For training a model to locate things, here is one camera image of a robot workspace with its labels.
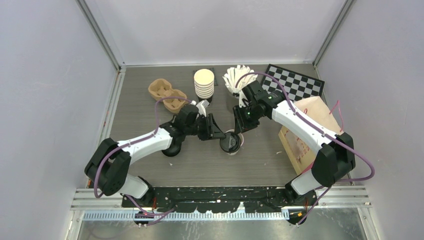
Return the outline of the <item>brown pulp cup carrier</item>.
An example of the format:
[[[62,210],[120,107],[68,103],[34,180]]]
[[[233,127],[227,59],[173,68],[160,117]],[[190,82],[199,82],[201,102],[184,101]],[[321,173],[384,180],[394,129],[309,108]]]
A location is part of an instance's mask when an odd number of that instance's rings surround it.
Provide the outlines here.
[[[155,100],[165,97],[177,97],[163,100],[163,104],[167,110],[173,114],[179,113],[184,105],[188,104],[185,99],[187,95],[179,89],[174,89],[172,84],[164,78],[154,80],[148,87],[148,92]]]

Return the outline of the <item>black white checkerboard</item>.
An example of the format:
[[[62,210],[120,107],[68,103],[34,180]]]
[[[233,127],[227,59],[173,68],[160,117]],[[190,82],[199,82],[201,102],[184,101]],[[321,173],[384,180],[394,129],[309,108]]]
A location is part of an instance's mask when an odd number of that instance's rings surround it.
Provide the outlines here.
[[[323,80],[273,64],[268,65],[265,73],[278,80],[293,102],[309,97],[321,97],[323,94]]]

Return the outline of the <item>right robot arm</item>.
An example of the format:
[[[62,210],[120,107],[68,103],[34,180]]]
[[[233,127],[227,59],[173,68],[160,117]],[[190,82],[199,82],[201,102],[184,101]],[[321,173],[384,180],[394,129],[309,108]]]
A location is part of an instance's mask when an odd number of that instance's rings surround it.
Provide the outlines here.
[[[281,124],[299,137],[315,153],[311,169],[285,185],[284,196],[291,205],[299,205],[306,194],[318,187],[331,187],[356,166],[353,138],[346,132],[337,134],[311,119],[282,91],[271,93],[253,81],[242,89],[247,106],[233,107],[235,133],[253,130],[262,117]]]

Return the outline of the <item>white paper-wrapped straws bundle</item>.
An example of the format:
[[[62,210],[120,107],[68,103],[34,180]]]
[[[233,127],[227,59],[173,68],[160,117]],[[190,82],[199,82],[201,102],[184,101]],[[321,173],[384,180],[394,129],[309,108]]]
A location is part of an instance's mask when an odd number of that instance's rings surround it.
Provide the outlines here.
[[[236,67],[230,67],[226,70],[226,73],[222,78],[227,90],[233,97],[239,99],[240,93],[242,93],[242,88],[257,79],[257,74],[249,74],[245,77],[242,77],[245,74],[253,72],[253,69],[245,65],[237,65]]]

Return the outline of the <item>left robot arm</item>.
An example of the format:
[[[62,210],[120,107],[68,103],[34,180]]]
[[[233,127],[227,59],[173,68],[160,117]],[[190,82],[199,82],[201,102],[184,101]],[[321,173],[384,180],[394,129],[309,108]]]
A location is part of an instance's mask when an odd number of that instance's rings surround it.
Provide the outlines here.
[[[178,155],[186,136],[197,136],[201,141],[226,137],[213,114],[204,114],[199,106],[187,104],[150,133],[122,141],[104,139],[84,169],[94,183],[95,196],[119,193],[148,207],[154,199],[153,188],[144,178],[130,175],[130,165],[158,151],[168,157]]]

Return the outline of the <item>yellow pink paper bag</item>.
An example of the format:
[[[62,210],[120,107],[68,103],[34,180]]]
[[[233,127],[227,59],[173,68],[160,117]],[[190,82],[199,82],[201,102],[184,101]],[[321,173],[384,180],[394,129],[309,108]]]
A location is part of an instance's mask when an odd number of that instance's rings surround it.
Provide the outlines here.
[[[308,171],[322,144],[343,133],[330,109],[319,96],[304,98],[293,103],[284,100],[272,112],[272,119],[281,124],[278,137],[297,175]]]

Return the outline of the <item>stack of paper cups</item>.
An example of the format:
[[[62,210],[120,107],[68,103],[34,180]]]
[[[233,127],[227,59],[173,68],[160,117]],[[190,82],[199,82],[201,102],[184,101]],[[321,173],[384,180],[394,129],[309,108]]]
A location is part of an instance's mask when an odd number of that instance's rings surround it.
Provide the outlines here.
[[[207,100],[209,103],[213,100],[215,92],[215,75],[209,69],[199,69],[193,76],[194,90],[200,101]]]

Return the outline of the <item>small dark mat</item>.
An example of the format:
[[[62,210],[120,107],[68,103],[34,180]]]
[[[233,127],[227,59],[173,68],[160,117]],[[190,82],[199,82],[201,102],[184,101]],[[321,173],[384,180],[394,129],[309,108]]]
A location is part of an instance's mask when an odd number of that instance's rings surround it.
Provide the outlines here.
[[[202,68],[194,71],[193,80],[196,84],[200,85],[214,85],[215,84],[215,74],[211,69]]]

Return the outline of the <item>stack of black cup lids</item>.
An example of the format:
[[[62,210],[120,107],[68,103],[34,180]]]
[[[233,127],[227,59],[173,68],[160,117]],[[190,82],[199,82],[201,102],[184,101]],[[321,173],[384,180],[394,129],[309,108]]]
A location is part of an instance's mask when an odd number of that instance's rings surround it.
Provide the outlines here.
[[[181,143],[172,142],[167,149],[163,149],[161,152],[167,157],[175,157],[180,153],[181,149]]]

